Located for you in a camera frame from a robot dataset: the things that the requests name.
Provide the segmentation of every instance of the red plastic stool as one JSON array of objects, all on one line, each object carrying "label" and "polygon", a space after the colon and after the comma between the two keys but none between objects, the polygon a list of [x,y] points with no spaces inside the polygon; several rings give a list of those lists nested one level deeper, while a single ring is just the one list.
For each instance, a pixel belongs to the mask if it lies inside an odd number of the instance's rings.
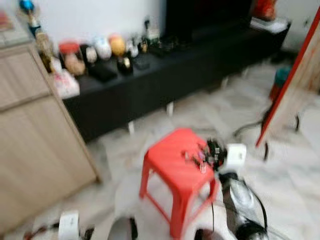
[{"label": "red plastic stool", "polygon": [[[219,184],[215,180],[214,171],[207,166],[206,172],[201,173],[196,164],[186,162],[185,159],[185,152],[190,157],[195,156],[198,159],[200,147],[204,146],[206,142],[191,129],[180,128],[152,146],[144,156],[140,198],[146,196],[158,208],[170,224],[170,235],[175,239],[181,238],[187,225],[216,199]],[[157,173],[171,189],[173,195],[171,219],[147,192],[150,171]],[[209,196],[190,216],[192,203],[206,183],[210,183]]]}]

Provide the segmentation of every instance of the red frame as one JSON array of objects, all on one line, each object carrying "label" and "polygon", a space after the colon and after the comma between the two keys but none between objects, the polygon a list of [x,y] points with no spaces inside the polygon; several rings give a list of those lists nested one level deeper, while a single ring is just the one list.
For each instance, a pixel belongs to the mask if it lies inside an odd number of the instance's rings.
[{"label": "red frame", "polygon": [[309,29],[309,32],[308,32],[308,34],[307,34],[307,36],[306,36],[306,38],[304,40],[304,43],[303,43],[303,46],[302,46],[302,48],[301,48],[301,50],[299,52],[299,55],[298,55],[298,57],[296,58],[296,60],[294,62],[292,70],[291,70],[287,80],[285,81],[285,84],[284,84],[283,88],[281,89],[281,91],[279,93],[279,96],[277,97],[272,109],[270,110],[270,113],[267,116],[265,124],[262,126],[261,134],[260,134],[260,136],[259,136],[259,138],[258,138],[258,140],[257,140],[257,142],[255,144],[256,147],[259,147],[260,143],[262,142],[262,140],[263,140],[263,138],[264,138],[264,136],[265,136],[265,134],[267,132],[267,128],[268,128],[272,118],[274,117],[274,115],[275,115],[275,113],[276,113],[276,111],[278,109],[278,106],[279,106],[280,102],[282,101],[282,99],[283,99],[283,97],[284,97],[284,95],[285,95],[285,93],[286,93],[286,91],[287,91],[287,89],[288,89],[288,87],[289,87],[294,75],[296,74],[297,68],[298,68],[298,66],[299,66],[299,64],[300,64],[300,62],[301,62],[301,60],[302,60],[307,48],[308,48],[308,45],[309,45],[309,43],[310,43],[310,41],[311,41],[311,39],[312,39],[316,29],[317,29],[317,26],[318,26],[319,22],[320,22],[320,7],[318,8],[318,11],[317,11],[317,13],[316,13],[316,15],[314,17],[314,20],[313,20],[313,23],[312,23],[312,25],[311,25],[311,27]]}]

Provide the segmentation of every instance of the light wood cabinet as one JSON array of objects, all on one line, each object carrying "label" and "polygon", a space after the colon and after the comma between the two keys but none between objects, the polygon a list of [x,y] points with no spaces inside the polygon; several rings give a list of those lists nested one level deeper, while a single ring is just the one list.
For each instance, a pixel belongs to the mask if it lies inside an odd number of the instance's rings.
[{"label": "light wood cabinet", "polygon": [[97,179],[34,45],[0,50],[0,235]]},{"label": "light wood cabinet", "polygon": [[50,92],[28,48],[1,57],[0,73],[0,109]]}]

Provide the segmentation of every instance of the red lid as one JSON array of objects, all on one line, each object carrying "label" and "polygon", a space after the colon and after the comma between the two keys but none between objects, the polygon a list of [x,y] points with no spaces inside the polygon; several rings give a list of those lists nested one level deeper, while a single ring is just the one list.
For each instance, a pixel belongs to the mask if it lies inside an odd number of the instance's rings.
[{"label": "red lid", "polygon": [[79,44],[74,41],[63,42],[59,44],[59,51],[62,54],[74,54],[79,51]]}]

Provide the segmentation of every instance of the orange egg ornament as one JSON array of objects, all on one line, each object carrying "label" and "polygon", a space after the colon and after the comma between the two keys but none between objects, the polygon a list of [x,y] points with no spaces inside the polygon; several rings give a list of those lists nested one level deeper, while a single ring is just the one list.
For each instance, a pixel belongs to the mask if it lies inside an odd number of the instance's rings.
[{"label": "orange egg ornament", "polygon": [[109,37],[109,43],[112,53],[120,57],[126,52],[126,43],[125,40],[118,34],[113,34]]}]

